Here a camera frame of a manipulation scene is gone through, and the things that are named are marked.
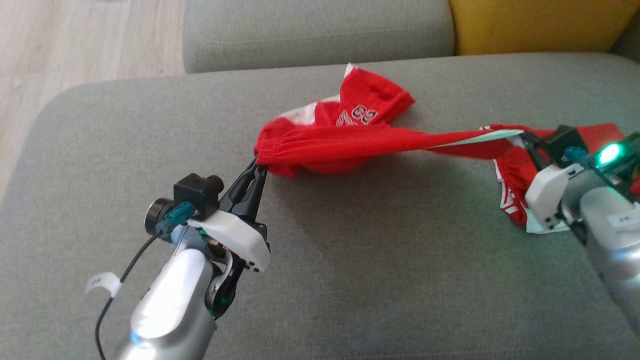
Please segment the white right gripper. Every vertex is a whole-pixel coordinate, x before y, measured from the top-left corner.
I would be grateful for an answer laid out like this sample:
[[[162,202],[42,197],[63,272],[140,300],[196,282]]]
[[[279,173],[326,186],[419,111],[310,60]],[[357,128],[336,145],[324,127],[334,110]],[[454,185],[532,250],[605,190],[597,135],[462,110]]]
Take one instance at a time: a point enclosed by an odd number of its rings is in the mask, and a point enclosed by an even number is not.
[[[559,205],[571,178],[585,170],[580,164],[561,168],[547,151],[551,131],[525,131],[519,137],[538,173],[525,193],[528,231],[567,231],[570,227],[559,218]]]

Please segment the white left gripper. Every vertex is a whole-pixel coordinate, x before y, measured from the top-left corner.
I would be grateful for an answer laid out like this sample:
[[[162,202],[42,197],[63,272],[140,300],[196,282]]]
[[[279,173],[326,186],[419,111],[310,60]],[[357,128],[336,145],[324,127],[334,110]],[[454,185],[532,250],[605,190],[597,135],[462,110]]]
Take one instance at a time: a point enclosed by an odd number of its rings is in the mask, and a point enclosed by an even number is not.
[[[220,198],[220,210],[199,223],[208,237],[244,260],[254,272],[267,270],[271,251],[262,234],[240,217],[256,221],[267,175],[267,168],[258,166],[258,158],[254,158]]]

